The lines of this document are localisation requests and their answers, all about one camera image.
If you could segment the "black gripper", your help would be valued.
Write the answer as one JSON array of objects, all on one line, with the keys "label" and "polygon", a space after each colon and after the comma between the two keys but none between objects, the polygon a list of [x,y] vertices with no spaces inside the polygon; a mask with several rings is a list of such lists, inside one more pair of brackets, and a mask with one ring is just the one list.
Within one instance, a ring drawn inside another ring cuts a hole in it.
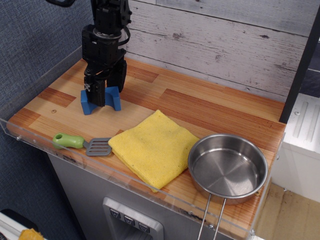
[{"label": "black gripper", "polygon": [[[87,63],[84,90],[88,102],[98,107],[105,106],[106,84],[108,88],[117,87],[120,93],[125,85],[127,62],[123,59],[126,50],[119,48],[121,37],[121,31],[106,34],[92,24],[82,30],[82,58]],[[100,73],[109,70],[108,79]]]}]

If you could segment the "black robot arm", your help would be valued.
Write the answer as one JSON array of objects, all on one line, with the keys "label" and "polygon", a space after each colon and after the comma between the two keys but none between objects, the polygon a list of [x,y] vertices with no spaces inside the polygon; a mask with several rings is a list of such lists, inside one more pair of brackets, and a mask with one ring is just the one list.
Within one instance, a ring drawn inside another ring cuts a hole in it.
[{"label": "black robot arm", "polygon": [[127,0],[92,0],[94,24],[82,30],[82,58],[84,90],[89,103],[97,107],[105,105],[105,89],[124,88],[127,62],[126,50],[121,48],[131,35],[127,25],[132,12]]}]

